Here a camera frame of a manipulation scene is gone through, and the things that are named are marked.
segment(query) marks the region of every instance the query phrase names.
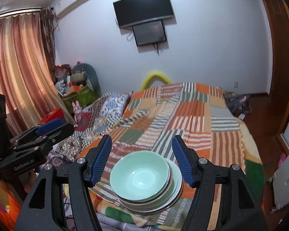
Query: tv screen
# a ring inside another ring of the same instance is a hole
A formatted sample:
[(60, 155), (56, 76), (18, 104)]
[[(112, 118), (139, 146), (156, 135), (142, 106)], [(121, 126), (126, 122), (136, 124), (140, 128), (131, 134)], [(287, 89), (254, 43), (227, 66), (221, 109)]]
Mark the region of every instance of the tv screen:
[(120, 0), (113, 7), (120, 28), (174, 16), (170, 0)]
[(137, 46), (166, 41), (163, 22), (153, 21), (133, 26)]

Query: orange cloth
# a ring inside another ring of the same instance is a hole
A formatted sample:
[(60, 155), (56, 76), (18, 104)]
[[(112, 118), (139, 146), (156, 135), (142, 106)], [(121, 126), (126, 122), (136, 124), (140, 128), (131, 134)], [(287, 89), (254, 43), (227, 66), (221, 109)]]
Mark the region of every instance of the orange cloth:
[(10, 204), (10, 211), (8, 213), (3, 213), (0, 211), (0, 220), (9, 230), (13, 231), (18, 213), (20, 211), (20, 206), (10, 195), (8, 196), (8, 201)]

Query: yellow arch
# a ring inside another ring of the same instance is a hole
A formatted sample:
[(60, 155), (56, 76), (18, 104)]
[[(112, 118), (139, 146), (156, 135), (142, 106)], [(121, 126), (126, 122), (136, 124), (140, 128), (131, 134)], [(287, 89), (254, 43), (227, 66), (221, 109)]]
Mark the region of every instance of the yellow arch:
[(162, 72), (159, 71), (153, 71), (151, 72), (146, 79), (144, 80), (144, 83), (142, 84), (141, 90), (145, 90), (148, 88), (150, 82), (154, 79), (158, 78), (165, 84), (171, 84), (172, 82), (169, 80), (167, 76), (165, 76)]

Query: green storage box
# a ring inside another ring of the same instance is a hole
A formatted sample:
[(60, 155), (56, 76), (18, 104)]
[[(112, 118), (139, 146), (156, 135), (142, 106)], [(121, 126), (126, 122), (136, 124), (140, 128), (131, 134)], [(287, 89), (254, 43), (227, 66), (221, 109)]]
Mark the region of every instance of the green storage box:
[(82, 108), (85, 108), (86, 106), (92, 104), (93, 102), (98, 99), (97, 93), (91, 91), (88, 86), (85, 86), (83, 89), (79, 90), (78, 92), (74, 92), (68, 96), (62, 97), (62, 100), (64, 101), (65, 106), (67, 107), (68, 111), (70, 113), (73, 113), (73, 106), (72, 102), (79, 102), (79, 105)]

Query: mint green bowl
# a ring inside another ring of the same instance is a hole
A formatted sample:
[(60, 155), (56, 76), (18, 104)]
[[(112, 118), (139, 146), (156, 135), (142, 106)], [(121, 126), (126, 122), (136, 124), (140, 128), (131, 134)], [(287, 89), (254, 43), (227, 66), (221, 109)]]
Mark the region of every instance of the mint green bowl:
[(154, 196), (167, 180), (167, 162), (152, 151), (136, 151), (122, 157), (110, 173), (113, 191), (121, 198), (135, 201)]

